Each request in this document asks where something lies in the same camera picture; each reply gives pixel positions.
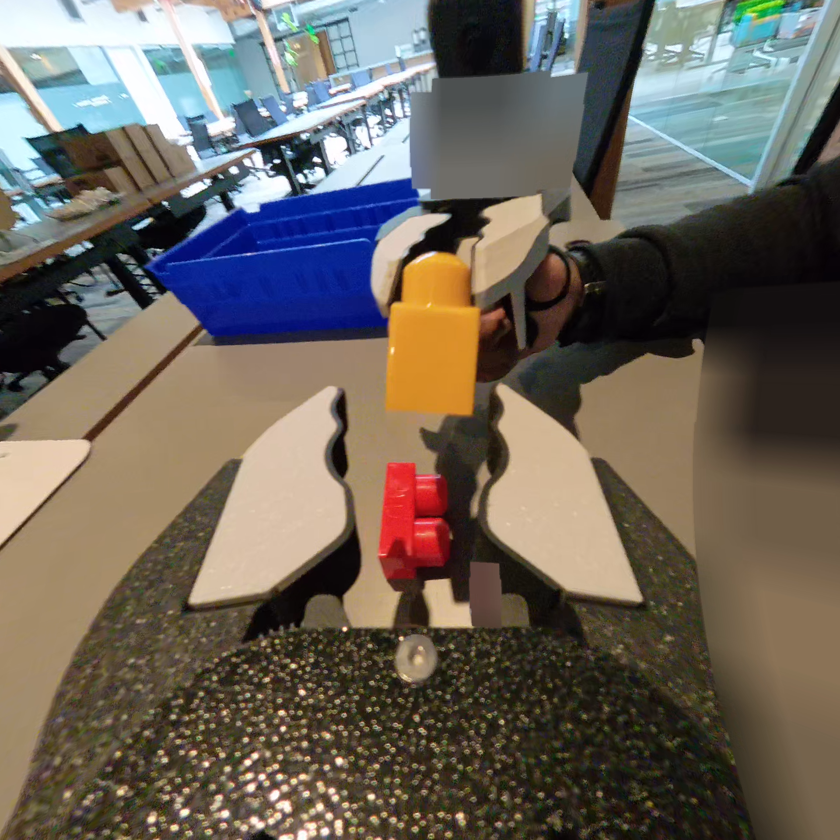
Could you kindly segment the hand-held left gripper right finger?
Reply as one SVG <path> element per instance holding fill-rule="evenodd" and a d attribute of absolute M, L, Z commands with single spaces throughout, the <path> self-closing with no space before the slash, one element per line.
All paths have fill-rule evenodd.
<path fill-rule="evenodd" d="M 602 485 L 578 438 L 505 384 L 489 401 L 488 540 L 576 601 L 640 606 L 644 595 Z"/>

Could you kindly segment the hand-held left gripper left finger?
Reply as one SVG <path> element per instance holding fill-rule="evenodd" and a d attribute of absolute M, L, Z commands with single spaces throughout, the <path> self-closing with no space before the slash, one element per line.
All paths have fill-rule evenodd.
<path fill-rule="evenodd" d="M 354 503 L 335 460 L 347 431 L 345 415 L 344 390 L 326 386 L 246 449 L 188 608 L 257 603 L 347 542 Z"/>

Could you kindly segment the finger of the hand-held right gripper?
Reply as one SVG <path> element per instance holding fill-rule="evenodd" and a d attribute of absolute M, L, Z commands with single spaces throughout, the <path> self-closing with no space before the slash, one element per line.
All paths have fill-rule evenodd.
<path fill-rule="evenodd" d="M 410 251 L 423 244 L 430 230 L 450 218 L 450 213 L 403 212 L 379 229 L 371 262 L 371 293 L 384 319 L 389 317 Z"/>
<path fill-rule="evenodd" d="M 568 218 L 564 193 L 534 193 L 485 207 L 472 251 L 472 295 L 483 310 L 508 299 L 512 308 L 526 307 L 529 279 L 549 252 L 550 229 Z"/>

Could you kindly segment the yellow one-stud mega block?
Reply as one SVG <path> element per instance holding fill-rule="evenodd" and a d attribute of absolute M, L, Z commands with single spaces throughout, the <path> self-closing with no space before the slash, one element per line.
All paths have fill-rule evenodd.
<path fill-rule="evenodd" d="M 388 412 L 474 412 L 480 315 L 470 270 L 456 255 L 431 252 L 405 267 L 388 318 Z"/>

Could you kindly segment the red two-stud mega block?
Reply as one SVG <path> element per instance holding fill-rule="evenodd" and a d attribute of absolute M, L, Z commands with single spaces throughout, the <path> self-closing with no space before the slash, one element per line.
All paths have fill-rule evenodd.
<path fill-rule="evenodd" d="M 378 557 L 389 585 L 400 591 L 449 561 L 448 483 L 422 475 L 412 463 L 386 467 Z"/>

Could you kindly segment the person's right forearm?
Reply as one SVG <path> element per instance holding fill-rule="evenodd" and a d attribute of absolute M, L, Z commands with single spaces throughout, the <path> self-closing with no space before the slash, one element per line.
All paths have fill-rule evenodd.
<path fill-rule="evenodd" d="M 589 252 L 604 292 L 584 297 L 558 345 L 700 335 L 726 292 L 838 282 L 839 161 Z"/>

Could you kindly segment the person's right hand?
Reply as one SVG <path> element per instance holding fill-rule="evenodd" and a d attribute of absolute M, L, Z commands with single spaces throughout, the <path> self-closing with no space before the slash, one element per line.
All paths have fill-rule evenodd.
<path fill-rule="evenodd" d="M 504 307 L 481 313 L 476 379 L 479 383 L 496 382 L 520 361 L 550 347 L 572 320 L 585 296 L 579 267 L 571 257 L 552 249 L 528 279 L 526 302 L 538 305 L 528 310 L 536 327 L 533 340 L 523 349 Z"/>

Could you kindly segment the black wristwatch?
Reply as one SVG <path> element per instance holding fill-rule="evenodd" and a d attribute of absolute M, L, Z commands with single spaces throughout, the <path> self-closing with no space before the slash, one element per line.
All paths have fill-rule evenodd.
<path fill-rule="evenodd" d="M 586 298 L 598 298 L 604 292 L 604 282 L 599 266 L 589 252 L 591 242 L 575 240 L 565 250 L 567 260 L 579 279 L 583 295 Z"/>

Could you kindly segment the large blue storage bin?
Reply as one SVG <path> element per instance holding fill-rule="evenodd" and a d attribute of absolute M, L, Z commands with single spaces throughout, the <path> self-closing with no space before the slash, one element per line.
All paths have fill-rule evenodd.
<path fill-rule="evenodd" d="M 154 258 L 149 270 L 215 338 L 383 329 L 371 293 L 379 228 L 256 241 L 249 225 L 407 198 L 408 178 L 239 208 Z"/>
<path fill-rule="evenodd" d="M 248 226 L 258 242 L 332 234 L 356 228 L 379 228 L 417 202 L 407 198 L 383 203 L 323 209 L 317 213 L 289 217 L 262 217 Z"/>

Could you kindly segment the row of office desks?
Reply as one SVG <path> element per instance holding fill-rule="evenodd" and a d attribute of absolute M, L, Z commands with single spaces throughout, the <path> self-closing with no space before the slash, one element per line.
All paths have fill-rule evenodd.
<path fill-rule="evenodd" d="M 369 142 L 371 130 L 368 121 L 369 104 L 372 100 L 383 97 L 397 91 L 400 99 L 403 99 L 404 89 L 415 80 L 425 77 L 436 68 L 435 62 L 428 61 L 420 65 L 410 66 L 405 70 L 392 73 L 378 80 L 373 80 L 353 91 L 341 94 L 332 98 L 329 102 L 323 103 L 314 110 L 308 111 L 296 118 L 257 135 L 255 138 L 246 141 L 239 147 L 240 151 L 246 149 L 258 149 L 263 155 L 264 161 L 269 168 L 287 178 L 290 185 L 290 192 L 293 196 L 302 194 L 302 184 L 298 180 L 297 171 L 289 162 L 286 156 L 285 147 L 291 140 L 306 134 L 308 139 L 318 144 L 321 151 L 321 159 L 324 163 L 324 171 L 331 172 L 329 160 L 323 150 L 322 135 L 326 129 L 332 127 L 343 127 L 343 118 L 347 116 L 361 116 L 364 121 L 364 130 Z"/>

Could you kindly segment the dark partition panel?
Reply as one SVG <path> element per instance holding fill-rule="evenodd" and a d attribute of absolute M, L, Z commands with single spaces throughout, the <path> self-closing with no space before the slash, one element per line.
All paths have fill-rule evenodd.
<path fill-rule="evenodd" d="M 587 75 L 573 174 L 598 217 L 611 218 L 634 83 L 655 1 L 588 2 L 577 70 Z"/>

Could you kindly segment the row of blue office chairs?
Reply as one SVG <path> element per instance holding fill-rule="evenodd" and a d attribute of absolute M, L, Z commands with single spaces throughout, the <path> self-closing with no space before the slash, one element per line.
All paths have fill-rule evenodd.
<path fill-rule="evenodd" d="M 182 132 L 176 142 L 189 147 L 198 159 L 204 160 L 213 154 L 235 151 L 256 135 L 272 130 L 296 116 L 281 107 L 275 97 L 261 100 L 247 99 L 232 106 L 231 115 L 210 120 L 205 115 L 179 118 Z"/>

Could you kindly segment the long wooden-edged desk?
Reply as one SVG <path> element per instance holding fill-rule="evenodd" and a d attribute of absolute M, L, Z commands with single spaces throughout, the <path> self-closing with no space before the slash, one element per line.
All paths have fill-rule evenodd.
<path fill-rule="evenodd" d="M 229 195 L 249 171 L 244 162 L 256 148 L 200 161 L 194 172 L 132 194 L 77 219 L 45 222 L 24 228 L 29 241 L 1 266 L 2 319 L 38 301 L 52 297 L 79 275 L 107 266 L 122 288 L 141 308 L 166 293 L 147 270 L 150 258 L 134 229 L 141 220 L 169 209 L 176 217 L 219 197 L 228 211 L 235 208 Z"/>

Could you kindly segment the brown cardboard box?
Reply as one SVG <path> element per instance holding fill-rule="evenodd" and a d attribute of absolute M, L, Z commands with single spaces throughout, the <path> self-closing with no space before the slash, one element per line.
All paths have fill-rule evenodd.
<path fill-rule="evenodd" d="M 120 165 L 127 172 L 138 191 L 144 192 L 155 185 L 152 173 L 124 128 L 101 132 L 101 147 L 108 150 L 114 164 Z"/>
<path fill-rule="evenodd" d="M 143 130 L 161 157 L 163 165 L 169 173 L 168 177 L 175 179 L 196 171 L 194 159 L 187 148 L 169 141 L 159 125 L 148 124 L 143 127 Z"/>
<path fill-rule="evenodd" d="M 124 125 L 122 131 L 148 172 L 151 184 L 160 184 L 172 178 L 165 154 L 161 152 L 165 137 L 157 124 L 132 123 Z"/>

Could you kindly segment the black office chair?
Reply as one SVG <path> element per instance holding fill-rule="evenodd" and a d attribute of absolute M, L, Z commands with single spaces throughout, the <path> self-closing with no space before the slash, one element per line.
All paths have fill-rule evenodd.
<path fill-rule="evenodd" d="M 67 152 L 67 144 L 88 135 L 89 131 L 79 123 L 70 129 L 27 138 L 26 142 L 37 153 L 37 161 L 44 162 L 50 172 L 67 179 L 81 173 Z"/>
<path fill-rule="evenodd" d="M 33 374 L 54 381 L 70 367 L 60 359 L 61 351 L 79 340 L 84 329 L 107 339 L 83 307 L 68 302 L 39 305 L 2 320 L 1 389 L 21 392 L 23 381 Z"/>

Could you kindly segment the green and blue sign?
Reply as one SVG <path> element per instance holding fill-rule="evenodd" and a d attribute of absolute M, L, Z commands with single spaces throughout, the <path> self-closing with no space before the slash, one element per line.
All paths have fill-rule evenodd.
<path fill-rule="evenodd" d="M 730 45 L 787 45 L 810 38 L 823 15 L 823 1 L 741 1 L 731 19 Z"/>

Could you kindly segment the crumpled white paper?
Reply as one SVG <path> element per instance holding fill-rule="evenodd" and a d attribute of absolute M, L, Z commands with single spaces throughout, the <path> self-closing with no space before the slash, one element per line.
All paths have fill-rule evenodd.
<path fill-rule="evenodd" d="M 88 217 L 104 207 L 119 204 L 122 199 L 123 193 L 114 192 L 104 186 L 99 186 L 95 189 L 79 192 L 67 203 L 48 210 L 46 216 L 58 222 L 70 222 Z"/>

